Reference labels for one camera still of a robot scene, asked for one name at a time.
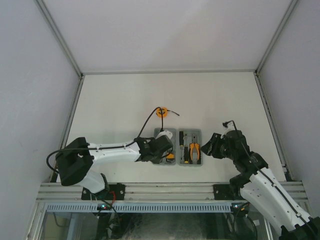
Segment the phillips screwdriver black yellow handle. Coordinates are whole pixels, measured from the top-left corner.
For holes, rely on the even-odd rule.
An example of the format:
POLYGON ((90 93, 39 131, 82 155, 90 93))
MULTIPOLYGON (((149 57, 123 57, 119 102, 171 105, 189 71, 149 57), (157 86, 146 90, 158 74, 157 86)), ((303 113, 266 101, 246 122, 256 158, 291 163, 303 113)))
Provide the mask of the phillips screwdriver black yellow handle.
POLYGON ((180 148, 184 147, 184 132, 183 131, 179 132, 179 146, 180 146, 180 148))

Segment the hex key set orange holder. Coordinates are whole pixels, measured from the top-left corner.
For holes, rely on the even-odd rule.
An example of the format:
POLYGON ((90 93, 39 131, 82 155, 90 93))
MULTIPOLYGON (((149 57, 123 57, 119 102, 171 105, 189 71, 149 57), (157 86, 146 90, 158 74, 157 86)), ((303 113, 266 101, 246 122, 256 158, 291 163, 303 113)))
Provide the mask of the hex key set orange holder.
POLYGON ((165 162, 172 164, 175 161, 175 152, 171 149, 167 152, 165 156, 165 162))

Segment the grey plastic tool case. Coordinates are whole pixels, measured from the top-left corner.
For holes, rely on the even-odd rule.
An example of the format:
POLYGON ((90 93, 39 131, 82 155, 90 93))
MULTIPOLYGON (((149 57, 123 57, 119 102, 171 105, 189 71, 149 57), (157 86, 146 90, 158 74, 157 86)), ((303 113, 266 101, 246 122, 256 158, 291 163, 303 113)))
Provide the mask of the grey plastic tool case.
POLYGON ((163 154, 163 157, 154 165, 173 166, 201 166, 202 132, 196 128, 168 128, 164 131, 172 133, 171 142, 173 147, 163 154))

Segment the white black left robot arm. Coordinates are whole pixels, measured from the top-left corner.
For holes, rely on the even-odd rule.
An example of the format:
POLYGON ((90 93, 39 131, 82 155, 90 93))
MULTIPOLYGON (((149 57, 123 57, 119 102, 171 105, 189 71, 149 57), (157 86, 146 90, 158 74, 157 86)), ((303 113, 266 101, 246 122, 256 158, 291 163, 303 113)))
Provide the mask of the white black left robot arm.
POLYGON ((107 178, 93 167, 115 162, 156 164, 174 147, 172 137, 168 130, 161 131, 156 137, 139 136, 119 144, 88 143, 85 137, 78 137, 55 156, 60 183, 65 187, 80 185, 98 200, 104 200, 110 193, 107 178))

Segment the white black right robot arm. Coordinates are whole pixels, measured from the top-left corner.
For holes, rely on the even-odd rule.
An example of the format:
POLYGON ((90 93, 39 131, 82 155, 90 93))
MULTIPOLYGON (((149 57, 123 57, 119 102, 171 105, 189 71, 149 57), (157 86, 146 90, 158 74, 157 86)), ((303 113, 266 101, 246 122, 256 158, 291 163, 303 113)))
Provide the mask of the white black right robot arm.
POLYGON ((281 240, 318 240, 320 219, 301 208, 276 179, 263 157, 250 150, 240 130, 214 133, 203 154, 230 159, 239 174, 229 180, 233 199, 244 199, 273 226, 281 240))

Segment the flathead screwdriver black yellow handle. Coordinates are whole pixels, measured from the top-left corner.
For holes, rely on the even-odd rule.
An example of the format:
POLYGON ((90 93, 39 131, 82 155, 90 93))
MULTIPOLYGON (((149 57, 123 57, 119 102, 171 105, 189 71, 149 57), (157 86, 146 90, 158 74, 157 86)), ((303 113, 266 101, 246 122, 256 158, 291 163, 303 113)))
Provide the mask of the flathead screwdriver black yellow handle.
POLYGON ((189 164, 189 148, 188 148, 188 136, 184 135, 184 146, 183 146, 183 162, 189 164))

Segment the orange black handled pliers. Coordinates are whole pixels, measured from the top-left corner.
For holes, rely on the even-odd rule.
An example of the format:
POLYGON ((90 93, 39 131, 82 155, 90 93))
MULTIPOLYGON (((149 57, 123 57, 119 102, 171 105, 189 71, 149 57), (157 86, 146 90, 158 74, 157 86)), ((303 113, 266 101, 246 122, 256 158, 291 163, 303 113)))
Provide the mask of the orange black handled pliers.
POLYGON ((189 161, 193 165, 201 164, 200 144, 195 134, 192 135, 191 144, 189 145, 189 161))

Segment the orange tape measure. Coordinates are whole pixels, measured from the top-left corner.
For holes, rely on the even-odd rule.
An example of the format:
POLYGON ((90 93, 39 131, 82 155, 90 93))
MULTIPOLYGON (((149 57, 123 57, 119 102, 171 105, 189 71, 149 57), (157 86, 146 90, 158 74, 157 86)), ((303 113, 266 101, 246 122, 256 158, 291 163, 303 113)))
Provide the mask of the orange tape measure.
POLYGON ((167 109, 166 107, 158 107, 156 109, 156 115, 159 117, 159 118, 165 118, 168 113, 173 113, 177 116, 180 116, 180 114, 178 114, 177 112, 173 111, 173 110, 169 110, 167 109))

